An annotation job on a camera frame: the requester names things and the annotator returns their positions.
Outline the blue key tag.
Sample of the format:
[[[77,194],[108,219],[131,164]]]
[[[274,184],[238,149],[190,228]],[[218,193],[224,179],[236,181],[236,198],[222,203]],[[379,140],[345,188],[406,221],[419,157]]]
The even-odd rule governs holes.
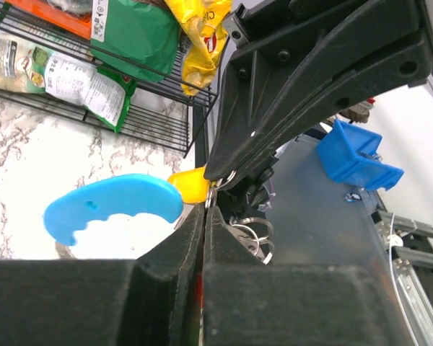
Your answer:
[[[74,246],[74,233],[115,214],[149,213],[174,223],[183,212],[180,193],[169,182],[145,174],[100,180],[66,193],[45,209],[43,224],[55,241]]]

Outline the yellow key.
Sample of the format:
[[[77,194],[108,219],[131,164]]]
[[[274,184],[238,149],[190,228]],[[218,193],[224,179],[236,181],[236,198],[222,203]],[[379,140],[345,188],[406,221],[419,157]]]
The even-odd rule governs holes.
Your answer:
[[[203,203],[208,195],[210,181],[204,177],[205,167],[177,172],[167,181],[180,193],[185,204],[195,205]]]

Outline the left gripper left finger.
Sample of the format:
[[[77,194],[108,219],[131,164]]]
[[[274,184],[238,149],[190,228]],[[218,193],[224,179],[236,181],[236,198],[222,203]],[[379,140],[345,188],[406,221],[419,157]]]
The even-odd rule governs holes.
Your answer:
[[[204,219],[138,259],[0,260],[0,345],[197,345]]]

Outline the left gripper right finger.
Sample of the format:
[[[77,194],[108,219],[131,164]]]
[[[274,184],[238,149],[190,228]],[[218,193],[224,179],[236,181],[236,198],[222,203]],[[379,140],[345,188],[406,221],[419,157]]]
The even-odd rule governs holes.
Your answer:
[[[264,265],[206,214],[206,345],[410,345],[388,280],[355,265]]]

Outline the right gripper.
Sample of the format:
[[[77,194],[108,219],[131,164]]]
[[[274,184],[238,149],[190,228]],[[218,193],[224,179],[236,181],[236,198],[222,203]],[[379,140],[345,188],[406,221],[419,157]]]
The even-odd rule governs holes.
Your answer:
[[[432,70],[422,1],[262,1],[228,18],[209,180],[241,180],[314,124]]]

